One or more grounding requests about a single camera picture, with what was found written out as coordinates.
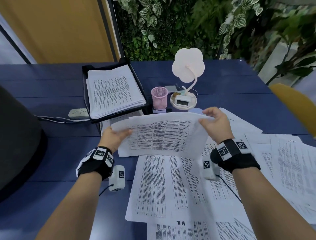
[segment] white flower-shaped lamp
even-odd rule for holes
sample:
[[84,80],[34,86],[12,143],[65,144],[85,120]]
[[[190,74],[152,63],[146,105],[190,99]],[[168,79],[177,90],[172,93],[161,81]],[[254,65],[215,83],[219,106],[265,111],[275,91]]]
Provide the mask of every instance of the white flower-shaped lamp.
[[[204,72],[205,65],[203,62],[203,54],[197,48],[182,48],[179,49],[174,57],[174,63],[172,64],[172,72],[175,76],[180,78],[180,80],[184,83],[190,83],[194,80],[193,84],[189,88],[183,87],[185,90],[184,95],[176,96],[176,99],[172,100],[170,98],[171,104],[180,110],[189,110],[195,107],[197,103],[196,96],[189,92],[189,90],[196,84],[198,77],[201,76]],[[179,105],[177,104],[178,101],[181,102],[182,100],[185,101],[186,99],[190,99],[189,105]]]

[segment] pink pencil holder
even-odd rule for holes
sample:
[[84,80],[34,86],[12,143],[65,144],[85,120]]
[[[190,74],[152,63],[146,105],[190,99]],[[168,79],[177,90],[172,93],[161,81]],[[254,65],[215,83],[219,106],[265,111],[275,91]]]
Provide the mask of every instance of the pink pencil holder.
[[168,89],[165,87],[155,87],[151,90],[153,96],[154,109],[164,109],[167,107]]

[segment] table surface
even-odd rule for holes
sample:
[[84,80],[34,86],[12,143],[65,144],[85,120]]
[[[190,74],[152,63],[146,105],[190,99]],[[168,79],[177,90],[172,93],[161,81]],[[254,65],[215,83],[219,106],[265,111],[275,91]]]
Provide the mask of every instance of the table surface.
[[[95,67],[109,64],[92,63]],[[83,65],[86,63],[0,65],[0,85],[33,114],[67,117],[71,109],[85,108]],[[133,62],[132,66],[149,101],[153,87],[183,85],[172,73],[172,61]],[[205,61],[205,72],[194,89],[198,92],[199,108],[223,107],[264,133],[294,134],[304,143],[316,146],[302,124],[244,61]],[[34,239],[76,181],[79,161],[100,139],[97,126],[89,122],[41,124],[48,136],[47,152],[33,176],[0,203],[0,239]],[[90,239],[146,239],[145,223],[125,220],[138,157],[119,158],[117,153],[114,157],[117,164],[125,167],[126,187],[101,195]],[[107,185],[103,181],[101,189]]]

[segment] yellow chair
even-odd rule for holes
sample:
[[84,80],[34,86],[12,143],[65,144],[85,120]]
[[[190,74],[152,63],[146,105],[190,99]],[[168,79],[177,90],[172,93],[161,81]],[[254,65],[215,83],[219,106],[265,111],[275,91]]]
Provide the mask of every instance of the yellow chair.
[[281,83],[269,88],[316,139],[316,105],[303,93]]

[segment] power strip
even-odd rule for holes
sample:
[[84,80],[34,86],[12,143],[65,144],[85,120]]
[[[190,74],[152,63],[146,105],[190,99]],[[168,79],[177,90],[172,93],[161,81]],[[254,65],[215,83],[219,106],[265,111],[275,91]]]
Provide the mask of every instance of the power strip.
[[89,114],[86,108],[75,108],[70,110],[68,117],[71,119],[86,119],[89,118]]

